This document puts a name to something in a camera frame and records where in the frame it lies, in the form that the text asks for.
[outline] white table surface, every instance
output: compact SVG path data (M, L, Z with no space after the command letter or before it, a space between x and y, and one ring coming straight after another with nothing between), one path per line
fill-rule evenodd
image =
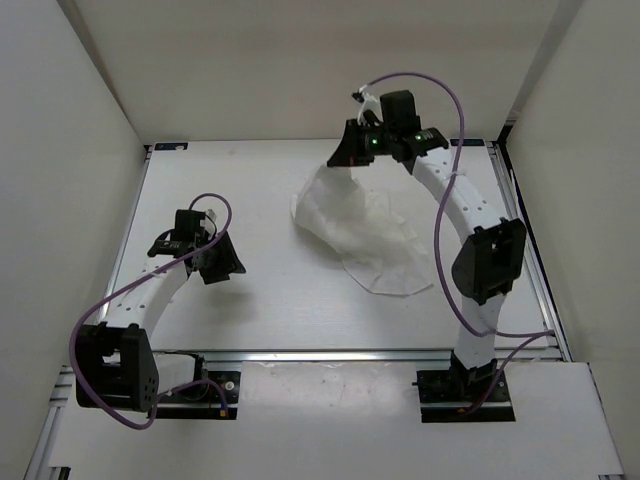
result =
M622 473L589 368L507 368L516 422L422 424L411 363L243 365L236 421L129 430L68 402L70 478L596 480Z
M190 142L183 151L155 151L117 278L134 279L175 210L202 192L224 195L233 207L231 238L246 275L205 286L194 275L175 295L151 339L153 348L216 350L451 349L458 323L437 284L409 297L373 295L342 268L338 256L291 219L290 201L326 162L336 140ZM466 147L461 169L506 216L485 147ZM407 218L431 252L437 203L391 158L355 169L366 188L387 190L393 210ZM213 199L220 221L224 207ZM447 272L460 242L445 219ZM500 316L511 332L543 329L531 281L523 269ZM517 340L499 338L499 347ZM532 347L546 346L545 339Z

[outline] white enclosure wall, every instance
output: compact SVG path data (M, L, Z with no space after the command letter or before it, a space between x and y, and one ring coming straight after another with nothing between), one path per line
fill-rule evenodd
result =
M468 136L493 140L560 3L75 2L97 63L145 143L337 138L357 111L351 92L398 70L450 83L465 107ZM394 88L414 89L425 125L457 134L441 91L407 79L377 91Z
M144 150L53 1L0 2L0 478L23 478Z
M587 1L509 137L574 358L588 361L640 478L637 0Z

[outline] crumpled cloth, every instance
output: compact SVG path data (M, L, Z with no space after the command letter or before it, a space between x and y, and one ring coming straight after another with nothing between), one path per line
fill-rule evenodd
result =
M294 222L330 245L363 288L411 295L433 284L429 254L384 192L367 192L348 168L321 166L292 200Z

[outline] white panel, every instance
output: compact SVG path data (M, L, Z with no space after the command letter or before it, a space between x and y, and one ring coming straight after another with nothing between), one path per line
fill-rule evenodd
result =
M497 138L558 0L77 0L134 128L169 139L335 138L350 93L397 70L459 93L469 134ZM457 135L418 80L425 125Z
M292 196L336 145L335 140L192 142L187 150L153 152L118 286L139 275L147 250L171 228L176 209L186 208L202 192L220 193L231 202L231 238L247 268L246 275L208 286L194 275L160 319L151 339L154 348L453 348L458 321L439 285L409 297L370 294L343 270L333 250L294 226ZM465 148L461 168L506 216L487 149ZM438 205L425 187L391 158L354 174L365 188L389 192L394 211L431 250ZM224 215L224 206L215 200L202 200L199 206ZM449 266L461 245L448 220L442 236L444 264ZM500 328L543 329L526 276L507 298ZM500 338L497 344L517 343ZM546 340L534 345L546 345Z
M123 480L621 473L586 365L513 365L507 379L516 422L422 424L411 364L245 364L236 421L159 420L135 432L72 397L51 465L70 466L74 479Z
M640 3L590 0L509 151L575 358L640 477Z
M55 2L0 2L0 65L0 477L14 479L71 326L104 291L144 151Z

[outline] purple cable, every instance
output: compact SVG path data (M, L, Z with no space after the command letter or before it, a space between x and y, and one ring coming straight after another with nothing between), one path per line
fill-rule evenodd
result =
M529 338L529 337L536 337L540 338L540 337L544 337L547 335L553 335L553 330L546 330L544 332L537 332L537 333L503 333L503 332L499 332L498 330L495 329L489 329L486 332L479 332L478 330L476 330L475 328L473 328L471 326L471 324L467 321L466 318L464 318L464 315L462 314L462 312L460 311L460 309L458 308L458 306L456 305L455 300L453 299L453 295L451 293L451 289L449 288L449 285L447 284L447 279L444 275L444 268L442 266L442 256L440 254L440 228L442 226L442 217L444 215L444 208L445 208L445 204L447 203L447 200L449 199L449 196L451 195L451 191L453 190L453 186L455 184L456 181L456 173L458 172L458 164L460 163L460 153L462 152L462 145L464 143L464 113L462 111L462 105L460 104L460 100L458 99L458 97L456 96L456 94L453 92L453 90L451 90L451 88L449 88L449 86L447 84L445 84L444 82L442 82L441 80L438 80L435 77L432 77L430 75L425 75L422 73L416 73L416 72L397 72L397 73L390 73L388 75L383 75L382 77L378 77L375 80L373 80L372 82L367 83L364 88L367 87L371 87L377 83L380 83L384 80L388 80L390 78L395 78L395 77L418 77L418 78L422 78L424 80L429 80L430 82L433 82L439 86L441 86L442 88L444 88L446 90L446 92L449 94L449 96L451 97L451 99L453 100L453 103L455 103L456 106L456 110L458 110L458 118L460 119L460 127L459 127L459 134L458 134L458 146L456 148L456 153L453 157L453 166L452 166L452 170L451 170L451 178L449 179L449 183L447 184L447 188L444 191L444 194L442 195L442 200L440 200L440 206L438 207L438 212L436 213L436 223L435 223L435 227L434 227L434 233L433 233L433 253L436 259L436 270L438 271L438 279L440 280L440 285L442 285L442 291L444 292L444 296L447 298L447 302L449 303L449 306L451 307L451 310L453 311L453 313L455 314L455 316L458 318L458 320L460 321L460 323L462 324L462 326L472 335L476 336L476 337L486 337L487 335L497 335L499 337L507 337L507 338Z
M222 236L228 230L229 225L231 224L231 217L232 217L231 204L227 201L226 198L224 198L222 195L218 195L217 193L203 193L201 195L198 195L191 202L191 205L189 205L189 209L191 210L191 208L193 208L193 206L195 205L195 203L198 200L200 200L201 198L205 198L205 197L217 198L222 203L224 203L224 205L227 207L227 221L225 222L225 224L222 227L222 229L218 232L218 234L209 243L207 243L204 247L198 248L198 249L194 250L193 252L190 252L190 253L187 253L186 255L183 255L182 257L179 257L179 258L176 258L174 260L171 260L170 262L168 262L168 263L156 268L154 271L143 275L142 277L134 280L130 284L125 285L124 287L122 287L118 291L116 291L116 292L112 293L111 295L103 298L98 303L96 303L93 307L91 307L89 310L87 310L80 317L80 319L76 322L76 324L73 327L73 330L71 332L71 338L69 339L69 360L71 361L71 368L73 369L73 373L75 373L75 375L76 375L76 379L78 380L78 383L80 384L82 389L87 393L89 398L91 398L91 400L93 400L93 402L98 407L100 407L109 416L111 416L112 418L114 418L115 420L120 422L121 424L123 424L123 425L125 425L125 426L127 426L129 428L133 428L134 430L145 430L145 429L149 428L153 424L153 422L154 422L154 420L156 418L156 413L157 413L157 409L158 409L158 402L160 401L160 399L163 396L165 396L167 394L165 393L164 395L158 396L158 398L156 399L156 403L153 406L153 409L151 411L151 414L149 415L149 420L146 423L135 423L135 422L129 420L128 418L120 415L114 408L112 408L109 405L107 405L106 402L104 400L102 400L102 398L100 398L100 396L96 393L96 391L93 388L91 388L91 385L89 384L89 382L87 381L85 376L82 374L82 371L80 370L80 365L78 364L78 359L76 358L76 340L78 339L78 334L80 333L80 328L82 327L82 325L84 325L84 323L89 319L89 317L91 317L91 315L93 315L100 308L102 308L103 305L105 305L106 303L109 303L114 298L119 297L120 295L122 295L123 293L128 292L129 290L133 290L134 288L139 287L140 285L142 285L147 280L153 278L155 275L158 275L160 273L166 272L170 268L172 268L172 267L184 262L185 260L189 260L190 258L193 258L196 255L199 255L199 254L201 254L203 252L206 252L207 250L212 248L216 243L218 243L220 241ZM196 382L191 382L191 383L188 383L186 385L180 385L180 386L172 389L171 392L172 393L177 393L177 392L179 392L181 390L184 390L186 388L193 387L195 385L202 385L202 384L211 385L218 391L218 394L220 395L220 399L221 399L223 410L225 411L225 415L228 417L229 413L228 413L227 403L226 403L226 400L225 400L225 397L224 397L224 392L222 391L220 386L217 383L215 383L214 381L212 381L212 380L204 379L204 380L198 380Z

